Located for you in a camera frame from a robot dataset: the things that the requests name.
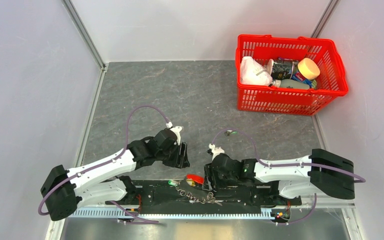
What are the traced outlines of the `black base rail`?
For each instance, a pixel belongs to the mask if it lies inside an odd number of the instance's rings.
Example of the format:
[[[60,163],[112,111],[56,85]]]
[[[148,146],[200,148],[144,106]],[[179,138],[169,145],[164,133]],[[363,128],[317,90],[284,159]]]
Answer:
[[[200,202],[168,180],[133,180],[135,192],[117,201],[123,207],[139,206],[141,214],[257,214],[261,208],[302,205],[301,197],[278,194],[277,183],[224,186],[213,192],[215,202]]]

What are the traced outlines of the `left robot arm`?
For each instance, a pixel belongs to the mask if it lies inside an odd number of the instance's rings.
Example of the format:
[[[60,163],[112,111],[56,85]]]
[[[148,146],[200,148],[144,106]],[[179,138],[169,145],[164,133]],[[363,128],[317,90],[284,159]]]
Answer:
[[[134,140],[118,152],[80,167],[55,166],[44,181],[38,213],[52,221],[69,217],[78,208],[109,201],[132,204],[137,191],[125,176],[160,161],[171,168],[190,166],[181,126],[165,128],[155,136]]]

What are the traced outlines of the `white plastic bag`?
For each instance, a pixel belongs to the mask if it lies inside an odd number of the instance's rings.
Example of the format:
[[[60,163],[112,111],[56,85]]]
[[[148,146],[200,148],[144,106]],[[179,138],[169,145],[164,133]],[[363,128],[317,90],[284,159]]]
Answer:
[[[270,86],[273,78],[267,69],[251,56],[244,56],[240,63],[240,82],[244,85]]]

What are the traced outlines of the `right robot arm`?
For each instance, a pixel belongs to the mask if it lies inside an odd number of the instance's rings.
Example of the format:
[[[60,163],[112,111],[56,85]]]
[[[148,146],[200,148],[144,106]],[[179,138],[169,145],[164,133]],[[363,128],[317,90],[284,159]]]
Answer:
[[[236,160],[218,149],[211,163],[204,166],[203,187],[220,192],[233,186],[270,184],[269,200],[280,205],[287,199],[320,193],[353,200],[356,178],[352,161],[320,148],[284,160]]]

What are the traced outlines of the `jar with beige lid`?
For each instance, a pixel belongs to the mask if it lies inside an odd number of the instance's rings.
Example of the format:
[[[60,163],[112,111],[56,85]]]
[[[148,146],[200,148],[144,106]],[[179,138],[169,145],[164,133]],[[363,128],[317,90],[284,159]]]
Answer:
[[[310,58],[304,58],[299,62],[294,62],[293,73],[291,79],[306,83],[311,82],[320,75],[318,65]]]

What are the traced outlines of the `grey green bottle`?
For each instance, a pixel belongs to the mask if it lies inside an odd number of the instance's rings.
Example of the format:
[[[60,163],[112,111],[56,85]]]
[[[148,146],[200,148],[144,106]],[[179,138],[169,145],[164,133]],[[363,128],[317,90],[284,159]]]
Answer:
[[[273,85],[278,88],[299,89],[299,90],[308,90],[311,88],[310,85],[293,80],[293,79],[283,79],[283,80],[275,79],[273,81]]]

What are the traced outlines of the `dark can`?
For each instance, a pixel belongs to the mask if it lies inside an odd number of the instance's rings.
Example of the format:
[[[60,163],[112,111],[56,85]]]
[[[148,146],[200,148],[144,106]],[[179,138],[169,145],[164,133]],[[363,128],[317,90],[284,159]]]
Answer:
[[[274,80],[291,79],[298,71],[298,63],[298,60],[289,58],[271,58],[268,60],[266,69]]]

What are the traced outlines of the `red plastic basket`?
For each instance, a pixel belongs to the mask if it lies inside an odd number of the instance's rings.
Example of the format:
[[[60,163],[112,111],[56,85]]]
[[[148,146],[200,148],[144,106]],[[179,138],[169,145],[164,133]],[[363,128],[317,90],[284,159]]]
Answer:
[[[246,56],[261,65],[279,57],[292,60],[309,58],[320,69],[316,88],[304,90],[243,84],[240,65]],[[343,61],[330,39],[240,34],[237,37],[235,66],[237,109],[240,111],[313,116],[349,91]]]

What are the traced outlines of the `red black keyring holder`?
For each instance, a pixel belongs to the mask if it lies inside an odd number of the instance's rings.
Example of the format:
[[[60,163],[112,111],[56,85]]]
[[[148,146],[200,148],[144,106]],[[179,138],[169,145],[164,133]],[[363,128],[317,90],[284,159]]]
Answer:
[[[215,198],[212,191],[198,189],[196,182],[192,179],[185,177],[182,180],[176,181],[178,181],[179,184],[172,187],[175,188],[181,197],[187,197],[191,203],[217,204],[219,206],[223,205],[221,201]]]

